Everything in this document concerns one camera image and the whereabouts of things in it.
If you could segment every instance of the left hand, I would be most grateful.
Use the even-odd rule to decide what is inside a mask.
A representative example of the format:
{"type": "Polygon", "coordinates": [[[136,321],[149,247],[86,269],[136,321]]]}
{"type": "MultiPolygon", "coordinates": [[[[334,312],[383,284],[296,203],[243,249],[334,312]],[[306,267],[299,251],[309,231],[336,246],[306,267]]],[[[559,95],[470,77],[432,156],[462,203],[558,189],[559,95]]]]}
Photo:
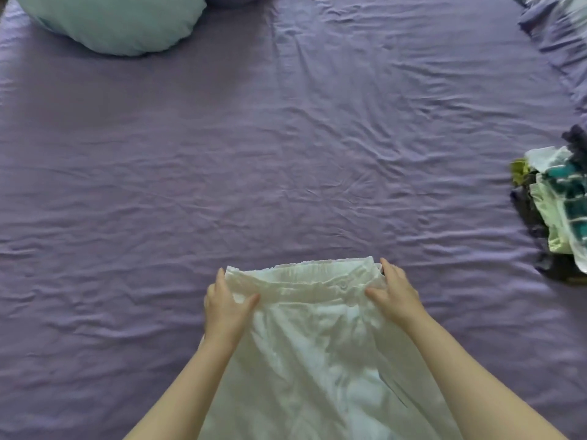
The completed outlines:
{"type": "Polygon", "coordinates": [[[216,282],[208,287],[204,299],[206,313],[205,338],[210,343],[222,343],[233,350],[237,348],[245,332],[249,317],[260,301],[260,295],[249,296],[244,303],[237,303],[219,269],[216,282]]]}

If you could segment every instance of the white pants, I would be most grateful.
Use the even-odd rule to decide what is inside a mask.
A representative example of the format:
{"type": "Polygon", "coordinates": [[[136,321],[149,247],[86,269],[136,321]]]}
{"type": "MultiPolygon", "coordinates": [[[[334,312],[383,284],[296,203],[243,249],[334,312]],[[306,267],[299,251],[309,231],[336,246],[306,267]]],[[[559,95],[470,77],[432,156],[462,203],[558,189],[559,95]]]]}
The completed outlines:
{"type": "Polygon", "coordinates": [[[383,287],[373,258],[241,272],[261,294],[200,440],[461,440],[420,353],[365,298],[383,287]]]}

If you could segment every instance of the forearm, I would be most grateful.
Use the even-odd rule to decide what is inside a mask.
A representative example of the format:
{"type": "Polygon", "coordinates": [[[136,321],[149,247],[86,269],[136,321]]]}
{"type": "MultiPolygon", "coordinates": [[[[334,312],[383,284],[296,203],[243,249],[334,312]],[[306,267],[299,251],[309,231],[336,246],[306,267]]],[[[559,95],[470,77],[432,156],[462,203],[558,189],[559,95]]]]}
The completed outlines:
{"type": "Polygon", "coordinates": [[[204,341],[125,440],[196,439],[231,355],[229,345],[204,341]]]}
{"type": "Polygon", "coordinates": [[[465,440],[565,438],[431,317],[419,318],[406,332],[432,372],[465,440]]]}

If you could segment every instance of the hand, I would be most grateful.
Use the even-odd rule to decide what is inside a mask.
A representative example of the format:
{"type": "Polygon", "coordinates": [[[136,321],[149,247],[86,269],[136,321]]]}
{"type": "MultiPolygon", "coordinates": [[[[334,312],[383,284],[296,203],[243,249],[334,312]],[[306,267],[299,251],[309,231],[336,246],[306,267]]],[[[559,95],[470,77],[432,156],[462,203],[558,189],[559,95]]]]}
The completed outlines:
{"type": "Polygon", "coordinates": [[[375,303],[385,318],[406,330],[412,322],[428,314],[420,302],[418,292],[407,280],[406,273],[384,258],[381,258],[381,264],[387,288],[367,288],[365,295],[375,303]]]}
{"type": "Polygon", "coordinates": [[[244,303],[237,303],[224,279],[224,270],[219,269],[216,283],[208,287],[204,299],[206,313],[205,340],[221,343],[233,350],[237,348],[247,322],[260,301],[260,295],[249,296],[244,303]]]}

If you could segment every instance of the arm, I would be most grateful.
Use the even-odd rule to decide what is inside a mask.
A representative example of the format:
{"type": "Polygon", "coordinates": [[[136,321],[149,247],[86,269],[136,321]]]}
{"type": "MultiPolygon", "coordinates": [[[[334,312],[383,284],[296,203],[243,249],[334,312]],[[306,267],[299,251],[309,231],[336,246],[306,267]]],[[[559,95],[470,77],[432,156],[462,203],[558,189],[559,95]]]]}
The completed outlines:
{"type": "Polygon", "coordinates": [[[382,259],[387,289],[365,294],[412,339],[465,440],[562,440],[555,427],[476,362],[428,315],[405,273],[382,259]]]}
{"type": "Polygon", "coordinates": [[[235,351],[259,295],[237,304],[224,281],[224,271],[208,288],[204,301],[205,337],[169,389],[124,440],[194,440],[235,351]]]}

